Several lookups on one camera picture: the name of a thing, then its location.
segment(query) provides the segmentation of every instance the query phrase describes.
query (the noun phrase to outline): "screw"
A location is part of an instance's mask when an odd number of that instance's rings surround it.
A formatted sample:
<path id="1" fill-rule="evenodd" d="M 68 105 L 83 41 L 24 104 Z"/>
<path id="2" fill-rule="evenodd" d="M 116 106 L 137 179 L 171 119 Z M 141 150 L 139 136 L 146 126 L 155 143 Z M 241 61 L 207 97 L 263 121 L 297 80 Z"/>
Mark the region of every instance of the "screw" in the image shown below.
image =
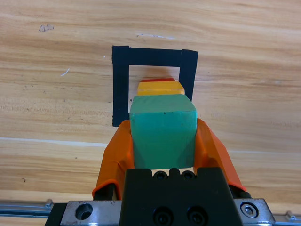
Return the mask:
<path id="1" fill-rule="evenodd" d="M 242 204 L 240 209 L 248 218 L 255 218 L 258 215 L 256 208 L 250 203 Z"/>

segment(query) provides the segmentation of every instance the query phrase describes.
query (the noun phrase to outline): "metal rail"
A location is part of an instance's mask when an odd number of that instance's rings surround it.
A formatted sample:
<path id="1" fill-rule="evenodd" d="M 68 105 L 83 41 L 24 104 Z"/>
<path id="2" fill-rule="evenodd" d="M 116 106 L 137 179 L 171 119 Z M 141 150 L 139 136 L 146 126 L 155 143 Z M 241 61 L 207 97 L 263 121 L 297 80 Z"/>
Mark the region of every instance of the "metal rail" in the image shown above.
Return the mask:
<path id="1" fill-rule="evenodd" d="M 70 201 L 61 226 L 118 226 L 122 201 Z M 272 214 L 264 199 L 234 199 L 245 226 L 301 226 L 301 215 Z M 53 203 L 0 202 L 0 216 L 48 218 Z"/>

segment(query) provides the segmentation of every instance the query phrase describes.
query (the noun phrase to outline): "yellow block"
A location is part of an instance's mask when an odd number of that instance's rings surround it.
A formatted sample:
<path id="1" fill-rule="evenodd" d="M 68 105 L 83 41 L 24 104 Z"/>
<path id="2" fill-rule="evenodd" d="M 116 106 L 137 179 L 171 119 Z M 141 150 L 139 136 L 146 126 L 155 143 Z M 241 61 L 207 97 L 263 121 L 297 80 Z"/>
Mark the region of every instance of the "yellow block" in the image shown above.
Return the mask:
<path id="1" fill-rule="evenodd" d="M 183 86 L 178 81 L 147 81 L 140 82 L 138 96 L 185 94 Z"/>

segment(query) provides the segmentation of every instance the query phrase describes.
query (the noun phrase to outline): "screw hole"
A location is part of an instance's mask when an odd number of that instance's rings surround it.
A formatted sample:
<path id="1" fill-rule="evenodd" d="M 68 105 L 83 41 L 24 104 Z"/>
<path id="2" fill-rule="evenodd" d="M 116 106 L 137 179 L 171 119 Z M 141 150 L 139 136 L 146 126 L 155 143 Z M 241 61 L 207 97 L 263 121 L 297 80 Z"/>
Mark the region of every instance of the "screw hole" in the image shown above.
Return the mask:
<path id="1" fill-rule="evenodd" d="M 194 206 L 189 208 L 187 217 L 193 226 L 205 226 L 208 221 L 208 216 L 203 208 Z"/>
<path id="2" fill-rule="evenodd" d="M 91 216 L 92 212 L 93 212 L 93 208 L 90 204 L 88 203 L 82 204 L 79 207 L 77 207 L 75 211 L 75 217 L 78 220 L 85 220 Z"/>
<path id="3" fill-rule="evenodd" d="M 158 180 L 164 180 L 167 179 L 167 174 L 164 171 L 158 171 L 154 174 L 154 178 Z"/>
<path id="4" fill-rule="evenodd" d="M 194 179 L 196 177 L 196 175 L 194 175 L 193 172 L 187 170 L 187 171 L 184 171 L 182 174 L 181 174 L 182 177 L 184 177 L 185 179 Z"/>
<path id="5" fill-rule="evenodd" d="M 174 220 L 173 213 L 167 207 L 159 207 L 153 214 L 156 226 L 170 226 Z"/>

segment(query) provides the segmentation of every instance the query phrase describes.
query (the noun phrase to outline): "metal plate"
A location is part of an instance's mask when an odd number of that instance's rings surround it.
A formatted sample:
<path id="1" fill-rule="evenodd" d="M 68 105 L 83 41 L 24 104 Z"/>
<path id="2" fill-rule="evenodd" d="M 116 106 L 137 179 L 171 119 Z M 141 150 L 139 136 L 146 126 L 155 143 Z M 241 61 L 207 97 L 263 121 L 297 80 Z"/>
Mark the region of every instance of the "metal plate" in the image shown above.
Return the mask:
<path id="1" fill-rule="evenodd" d="M 275 219 L 264 199 L 234 199 L 234 202 L 245 226 L 272 226 L 275 223 Z M 242 209 L 248 206 L 254 207 L 255 217 L 254 214 L 250 214 L 248 217 L 246 211 Z"/>
<path id="2" fill-rule="evenodd" d="M 121 201 L 70 201 L 61 226 L 119 225 Z"/>

